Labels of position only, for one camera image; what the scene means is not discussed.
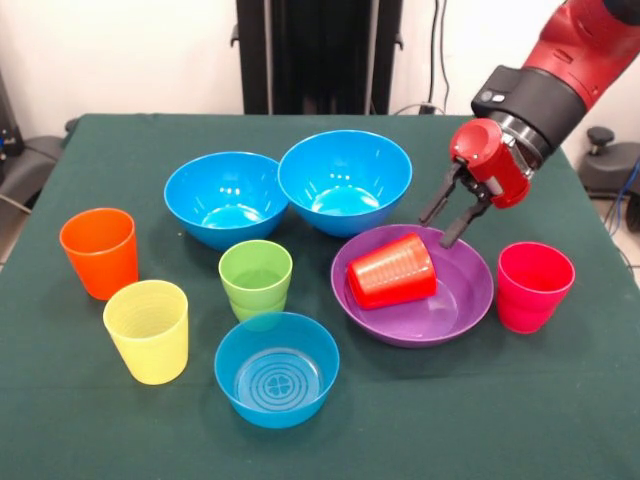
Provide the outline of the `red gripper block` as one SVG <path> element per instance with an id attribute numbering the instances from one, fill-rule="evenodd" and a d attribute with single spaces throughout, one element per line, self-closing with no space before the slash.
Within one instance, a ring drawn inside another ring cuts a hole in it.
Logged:
<path id="1" fill-rule="evenodd" d="M 419 217 L 429 225 L 443 210 L 459 180 L 478 200 L 457 217 L 439 240 L 451 248 L 469 225 L 493 204 L 506 209 L 520 203 L 530 190 L 529 169 L 515 154 L 515 140 L 489 118 L 474 118 L 463 124 L 450 141 L 454 162 L 443 183 Z"/>

